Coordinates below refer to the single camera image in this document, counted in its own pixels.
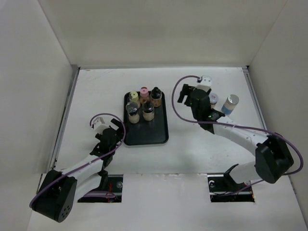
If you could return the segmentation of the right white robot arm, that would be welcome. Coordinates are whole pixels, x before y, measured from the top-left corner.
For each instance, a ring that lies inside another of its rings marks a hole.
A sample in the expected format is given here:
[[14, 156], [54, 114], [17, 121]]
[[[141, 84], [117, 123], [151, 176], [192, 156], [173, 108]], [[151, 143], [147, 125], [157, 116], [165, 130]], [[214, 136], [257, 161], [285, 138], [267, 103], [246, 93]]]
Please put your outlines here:
[[232, 141], [255, 157], [252, 162], [230, 167], [224, 173], [224, 187], [232, 191], [245, 181], [258, 179], [274, 184], [294, 164], [286, 142], [267, 132], [238, 128], [229, 117], [210, 106], [209, 93], [185, 84], [178, 102], [191, 108], [195, 122], [202, 129]]

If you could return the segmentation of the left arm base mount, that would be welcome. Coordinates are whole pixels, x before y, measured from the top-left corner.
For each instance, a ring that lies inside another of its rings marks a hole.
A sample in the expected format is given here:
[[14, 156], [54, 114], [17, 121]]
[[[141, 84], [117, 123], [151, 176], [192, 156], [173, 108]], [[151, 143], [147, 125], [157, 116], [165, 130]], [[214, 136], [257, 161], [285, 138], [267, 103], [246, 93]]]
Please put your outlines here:
[[123, 175], [101, 170], [77, 184], [74, 203], [120, 203], [122, 189]]

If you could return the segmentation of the pink cap spice bottle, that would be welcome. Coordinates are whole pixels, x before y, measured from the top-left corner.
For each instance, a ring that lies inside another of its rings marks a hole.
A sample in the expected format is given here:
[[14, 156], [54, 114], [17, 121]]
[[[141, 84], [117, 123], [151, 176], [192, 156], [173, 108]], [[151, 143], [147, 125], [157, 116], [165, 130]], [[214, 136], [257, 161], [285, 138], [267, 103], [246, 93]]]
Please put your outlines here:
[[150, 94], [147, 87], [141, 87], [140, 89], [140, 102], [144, 104], [145, 102], [150, 101]]

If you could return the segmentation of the yellow cap spice bottle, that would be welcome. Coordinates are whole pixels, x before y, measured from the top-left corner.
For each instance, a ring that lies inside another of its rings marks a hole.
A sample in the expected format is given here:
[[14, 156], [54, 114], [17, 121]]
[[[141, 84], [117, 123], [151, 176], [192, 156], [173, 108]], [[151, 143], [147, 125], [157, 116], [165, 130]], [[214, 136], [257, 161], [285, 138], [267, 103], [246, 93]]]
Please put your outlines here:
[[139, 99], [139, 94], [136, 91], [131, 91], [129, 93], [129, 101], [136, 103], [137, 106], [138, 106], [137, 108], [138, 109], [140, 108], [141, 103], [140, 103], [140, 99]]

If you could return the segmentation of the black cap grinder bottle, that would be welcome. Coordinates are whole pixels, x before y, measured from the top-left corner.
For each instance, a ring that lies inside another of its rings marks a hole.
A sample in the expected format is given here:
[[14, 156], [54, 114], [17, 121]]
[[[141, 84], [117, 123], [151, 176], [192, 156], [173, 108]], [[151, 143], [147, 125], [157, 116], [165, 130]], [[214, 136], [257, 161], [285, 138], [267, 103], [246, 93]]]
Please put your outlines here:
[[142, 114], [146, 121], [152, 121], [154, 119], [154, 105], [151, 101], [146, 101], [142, 105]]

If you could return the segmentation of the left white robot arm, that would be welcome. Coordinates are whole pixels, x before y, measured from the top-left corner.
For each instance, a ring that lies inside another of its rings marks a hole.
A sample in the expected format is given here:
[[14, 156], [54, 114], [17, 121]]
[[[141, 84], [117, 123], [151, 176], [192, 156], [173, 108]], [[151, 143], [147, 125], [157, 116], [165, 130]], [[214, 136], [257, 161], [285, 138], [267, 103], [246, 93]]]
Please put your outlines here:
[[98, 144], [81, 162], [65, 170], [50, 170], [31, 200], [29, 207], [58, 223], [70, 214], [73, 204], [87, 197], [91, 190], [103, 192], [108, 186], [106, 167], [113, 160], [116, 150], [123, 144], [126, 126], [113, 116], [111, 123], [117, 128], [107, 126], [104, 114], [98, 114], [90, 120], [90, 126], [96, 132]]

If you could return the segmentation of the grey cap pepper grinder bottle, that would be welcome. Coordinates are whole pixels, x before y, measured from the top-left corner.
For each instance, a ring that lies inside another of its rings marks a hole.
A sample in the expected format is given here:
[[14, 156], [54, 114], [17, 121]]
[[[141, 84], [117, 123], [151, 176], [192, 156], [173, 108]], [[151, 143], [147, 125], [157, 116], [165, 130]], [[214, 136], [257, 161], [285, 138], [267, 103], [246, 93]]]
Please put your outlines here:
[[128, 114], [128, 120], [132, 124], [137, 124], [140, 120], [140, 116], [138, 113], [138, 104], [135, 102], [128, 102], [126, 104], [126, 111]]

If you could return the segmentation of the red label spice jar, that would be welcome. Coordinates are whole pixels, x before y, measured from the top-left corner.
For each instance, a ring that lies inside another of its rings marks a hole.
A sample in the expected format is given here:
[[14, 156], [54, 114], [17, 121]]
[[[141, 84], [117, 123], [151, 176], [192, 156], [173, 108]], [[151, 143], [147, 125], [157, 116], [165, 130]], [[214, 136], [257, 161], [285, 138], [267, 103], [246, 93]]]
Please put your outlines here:
[[211, 108], [215, 108], [216, 104], [218, 103], [219, 97], [215, 93], [210, 93], [209, 94], [209, 99], [210, 99], [210, 105]]

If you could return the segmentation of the small black cap spice bottle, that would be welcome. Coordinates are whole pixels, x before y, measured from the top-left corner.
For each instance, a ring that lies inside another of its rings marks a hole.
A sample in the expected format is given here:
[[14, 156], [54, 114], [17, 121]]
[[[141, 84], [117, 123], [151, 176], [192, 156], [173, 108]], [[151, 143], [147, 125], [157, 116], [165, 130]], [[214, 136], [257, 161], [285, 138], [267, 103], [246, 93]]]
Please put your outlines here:
[[151, 90], [150, 99], [154, 107], [159, 107], [162, 103], [162, 91], [158, 87], [154, 87]]

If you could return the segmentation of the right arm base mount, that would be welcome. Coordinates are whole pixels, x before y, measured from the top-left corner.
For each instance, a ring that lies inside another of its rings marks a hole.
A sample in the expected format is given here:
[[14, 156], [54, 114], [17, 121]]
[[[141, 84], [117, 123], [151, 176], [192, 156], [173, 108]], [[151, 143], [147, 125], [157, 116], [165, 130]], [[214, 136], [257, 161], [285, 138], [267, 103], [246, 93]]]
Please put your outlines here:
[[209, 197], [212, 203], [255, 202], [252, 187], [239, 191], [250, 183], [236, 183], [230, 176], [233, 165], [224, 173], [207, 175]]

